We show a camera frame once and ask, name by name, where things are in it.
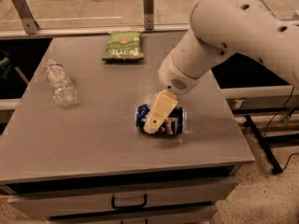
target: drawer handle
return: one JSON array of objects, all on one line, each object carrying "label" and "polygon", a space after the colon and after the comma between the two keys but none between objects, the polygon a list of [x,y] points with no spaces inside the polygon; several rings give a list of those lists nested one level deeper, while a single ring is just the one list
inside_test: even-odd
[{"label": "drawer handle", "polygon": [[148,203],[148,195],[147,194],[143,195],[143,203],[137,204],[137,205],[116,205],[115,197],[112,197],[112,199],[111,199],[111,206],[113,209],[116,209],[116,210],[142,208],[142,207],[145,207],[147,203]]},{"label": "drawer handle", "polygon": [[144,220],[144,224],[148,224],[148,220],[147,219]]}]

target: drawer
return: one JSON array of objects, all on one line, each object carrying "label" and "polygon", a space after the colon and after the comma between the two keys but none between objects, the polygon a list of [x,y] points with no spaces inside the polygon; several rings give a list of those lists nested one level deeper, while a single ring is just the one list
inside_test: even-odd
[{"label": "drawer", "polygon": [[57,217],[223,200],[236,186],[234,177],[182,180],[141,187],[119,188],[89,195],[27,194],[8,202],[28,217]]},{"label": "drawer", "polygon": [[167,210],[144,211],[119,214],[109,217],[78,217],[51,220],[49,224],[202,224],[213,218],[217,212],[215,205],[180,207]]}]

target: plastic water bottle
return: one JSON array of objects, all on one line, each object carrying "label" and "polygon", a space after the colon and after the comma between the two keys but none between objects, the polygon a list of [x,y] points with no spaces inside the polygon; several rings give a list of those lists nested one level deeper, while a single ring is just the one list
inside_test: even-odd
[{"label": "plastic water bottle", "polygon": [[77,100],[77,90],[64,67],[54,60],[48,60],[45,75],[58,105],[73,105]]}]

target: floor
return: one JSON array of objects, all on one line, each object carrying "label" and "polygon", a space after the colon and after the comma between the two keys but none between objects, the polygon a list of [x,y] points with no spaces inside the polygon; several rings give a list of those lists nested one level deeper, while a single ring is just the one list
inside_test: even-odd
[{"label": "floor", "polygon": [[[41,29],[143,24],[143,0],[26,0]],[[188,23],[192,0],[154,0],[156,24]],[[299,0],[264,0],[279,19],[291,19]],[[0,31],[22,29],[11,0],[0,0]]]},{"label": "floor", "polygon": [[[263,0],[273,14],[282,20],[292,19],[299,10],[299,0]],[[186,23],[192,0],[155,0],[157,24]],[[27,0],[41,28],[141,25],[142,0]],[[0,0],[1,30],[21,29],[21,22],[10,0]],[[272,114],[254,117],[264,127]],[[243,123],[242,117],[236,120]],[[292,121],[298,132],[298,120]],[[212,224],[295,224],[299,223],[299,156],[293,156],[281,175],[272,175],[271,166],[252,133],[243,130],[256,162],[242,166],[237,173],[239,185],[219,208]],[[299,147],[274,148],[281,166]],[[0,203],[0,224],[41,224],[42,219],[26,219],[14,209]]]}]

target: metal frame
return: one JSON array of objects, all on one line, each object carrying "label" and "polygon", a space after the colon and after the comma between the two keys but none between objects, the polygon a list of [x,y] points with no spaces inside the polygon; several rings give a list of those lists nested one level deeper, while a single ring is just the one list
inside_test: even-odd
[{"label": "metal frame", "polygon": [[34,20],[34,17],[31,14],[30,8],[28,7],[26,0],[11,0],[15,6],[18,14],[21,18],[21,23],[24,28],[24,31],[28,35],[36,34],[39,26]]},{"label": "metal frame", "polygon": [[256,127],[255,123],[253,122],[250,115],[245,116],[246,122],[244,123],[245,127],[250,127],[252,132],[254,133],[255,137],[258,139],[261,148],[263,149],[267,160],[272,164],[272,174],[278,175],[283,173],[283,169],[280,167],[276,157],[272,153],[271,144],[281,144],[282,146],[286,147],[287,142],[297,142],[299,141],[299,133],[298,134],[289,134],[289,135],[278,135],[278,136],[270,136],[270,137],[263,137]]}]

